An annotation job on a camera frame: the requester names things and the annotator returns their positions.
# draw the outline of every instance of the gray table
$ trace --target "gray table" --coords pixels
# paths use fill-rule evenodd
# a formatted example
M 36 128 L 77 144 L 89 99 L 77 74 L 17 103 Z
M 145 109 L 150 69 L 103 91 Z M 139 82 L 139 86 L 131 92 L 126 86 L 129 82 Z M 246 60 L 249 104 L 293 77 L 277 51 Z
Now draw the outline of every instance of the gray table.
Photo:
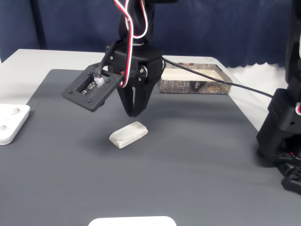
M 299 226 L 301 196 L 256 155 L 256 129 L 228 96 L 160 94 L 128 118 L 114 92 L 96 113 L 60 97 L 79 71 L 52 70 L 15 140 L 0 146 L 1 226 L 87 226 L 169 216 L 178 226 Z M 119 150 L 112 132 L 149 133 Z

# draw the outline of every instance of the dark blue curtain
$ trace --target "dark blue curtain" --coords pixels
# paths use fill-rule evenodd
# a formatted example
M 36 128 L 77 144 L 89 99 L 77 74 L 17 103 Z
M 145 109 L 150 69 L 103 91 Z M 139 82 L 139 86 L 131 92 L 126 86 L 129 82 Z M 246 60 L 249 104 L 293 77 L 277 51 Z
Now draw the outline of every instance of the dark blue curtain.
M 0 0 L 1 61 L 20 48 L 40 48 L 30 0 Z
M 0 0 L 2 5 L 26 1 Z M 120 14 L 113 0 L 31 0 L 31 7 L 33 12 L 27 4 L 20 5 L 22 14 L 0 16 L 9 18 L 4 29 L 0 20 L 0 34 L 5 36 L 5 42 L 0 41 L 1 58 L 18 48 L 36 48 L 36 39 L 40 48 L 99 52 L 118 38 Z M 166 55 L 214 57 L 231 67 L 285 65 L 290 0 L 180 0 L 156 8 L 153 45 Z M 31 46 L 22 44 L 19 30 L 14 44 L 7 45 L 15 32 L 9 26 L 21 26 L 20 18 L 34 25 L 22 29 L 22 36 L 32 35 Z

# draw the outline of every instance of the cardboard box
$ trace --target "cardboard box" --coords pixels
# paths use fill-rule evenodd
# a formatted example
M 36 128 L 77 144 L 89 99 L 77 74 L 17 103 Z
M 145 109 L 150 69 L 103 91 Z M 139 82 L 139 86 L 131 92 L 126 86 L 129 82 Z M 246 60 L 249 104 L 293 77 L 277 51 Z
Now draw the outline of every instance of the cardboard box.
M 216 64 L 179 64 L 210 77 L 232 82 L 227 74 Z M 166 64 L 159 81 L 161 93 L 228 94 L 230 89 L 230 85 L 212 81 L 170 64 Z

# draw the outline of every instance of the white device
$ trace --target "white device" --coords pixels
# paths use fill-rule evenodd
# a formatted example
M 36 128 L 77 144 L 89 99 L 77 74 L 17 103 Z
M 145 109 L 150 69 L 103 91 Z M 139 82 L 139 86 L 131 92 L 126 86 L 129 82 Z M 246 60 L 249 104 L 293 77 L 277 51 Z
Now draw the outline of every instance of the white device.
M 0 104 L 0 145 L 8 145 L 28 118 L 27 105 Z
M 170 217 L 98 218 L 89 226 L 176 226 Z

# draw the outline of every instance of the red wire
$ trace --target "red wire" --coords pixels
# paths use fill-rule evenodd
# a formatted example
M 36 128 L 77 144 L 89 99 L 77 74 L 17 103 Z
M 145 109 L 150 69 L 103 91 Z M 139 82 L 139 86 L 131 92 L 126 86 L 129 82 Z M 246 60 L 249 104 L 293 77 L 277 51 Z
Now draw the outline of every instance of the red wire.
M 116 6 L 119 8 L 119 10 L 125 15 L 125 17 L 127 17 L 127 19 L 128 20 L 130 20 L 129 19 L 129 17 L 127 16 L 127 14 L 125 13 L 125 11 L 116 3 Z M 131 23 L 129 23 L 129 32 L 130 32 L 130 37 L 131 37 L 131 35 L 132 35 L 132 26 L 131 26 Z M 127 81 L 127 78 L 128 78 L 128 74 L 127 74 L 127 71 L 128 71 L 128 67 L 130 66 L 129 65 L 129 60 L 130 60 L 130 58 L 131 58 L 131 56 L 130 56 L 130 54 L 129 54 L 129 51 L 130 51 L 130 48 L 131 48 L 131 42 L 129 41 L 128 42 L 128 53 L 127 53 L 127 70 L 126 70 L 126 75 L 125 75 L 125 81 Z

